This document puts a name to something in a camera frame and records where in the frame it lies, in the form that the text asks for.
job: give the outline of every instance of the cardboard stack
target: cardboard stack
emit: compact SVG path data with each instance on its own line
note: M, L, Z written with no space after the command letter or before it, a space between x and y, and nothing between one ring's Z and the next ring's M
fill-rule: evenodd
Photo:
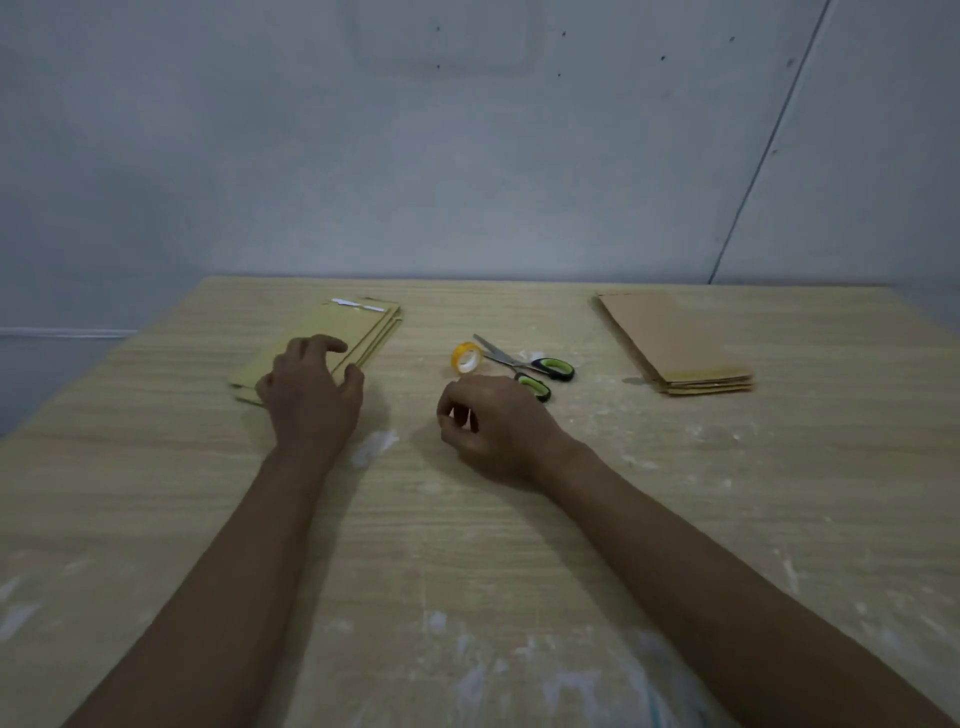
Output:
M403 317L398 303L376 299L333 299L324 301L284 327L283 333L261 349L244 366L228 377L233 395L243 401L262 404L254 387L274 367L274 357L286 351L287 342L297 337L325 333L347 344L344 353L328 352L326 364L333 380L344 380L347 364L358 367L373 357L400 325Z
M598 298L663 393L710 395L753 389L753 370L728 353L667 291L601 293Z

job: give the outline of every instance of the tape roll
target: tape roll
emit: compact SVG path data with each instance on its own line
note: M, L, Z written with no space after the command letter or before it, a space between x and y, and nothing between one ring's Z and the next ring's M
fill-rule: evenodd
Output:
M480 366L483 361L483 352L476 344L465 341L459 347L453 350L450 355L450 366L457 370L458 374L468 374Z

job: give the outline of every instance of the forearm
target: forearm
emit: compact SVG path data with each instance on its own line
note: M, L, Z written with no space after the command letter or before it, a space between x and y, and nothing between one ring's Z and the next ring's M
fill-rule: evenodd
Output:
M540 486L745 726L953 726L870 652L585 446Z
M252 721L282 646L329 460L268 456L183 584L65 728Z

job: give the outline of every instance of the table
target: table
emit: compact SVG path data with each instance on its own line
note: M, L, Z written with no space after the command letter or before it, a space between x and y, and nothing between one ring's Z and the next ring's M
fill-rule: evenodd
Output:
M562 513L440 442L474 332L573 363L564 427L960 718L957 340L880 289L666 287L755 392L652 391L595 284L205 280L0 442L0 724L58 725L238 502L271 435L227 373L307 302L363 294L405 321L368 367L262 725L729 723Z

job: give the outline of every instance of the left hand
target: left hand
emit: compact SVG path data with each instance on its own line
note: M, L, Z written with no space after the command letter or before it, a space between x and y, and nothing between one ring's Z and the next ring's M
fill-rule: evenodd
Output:
M339 387L326 367L327 352L345 352L340 339L319 334L291 339L272 372L256 383L276 433L276 449L297 456L336 457L356 429L363 404L363 373L347 365Z

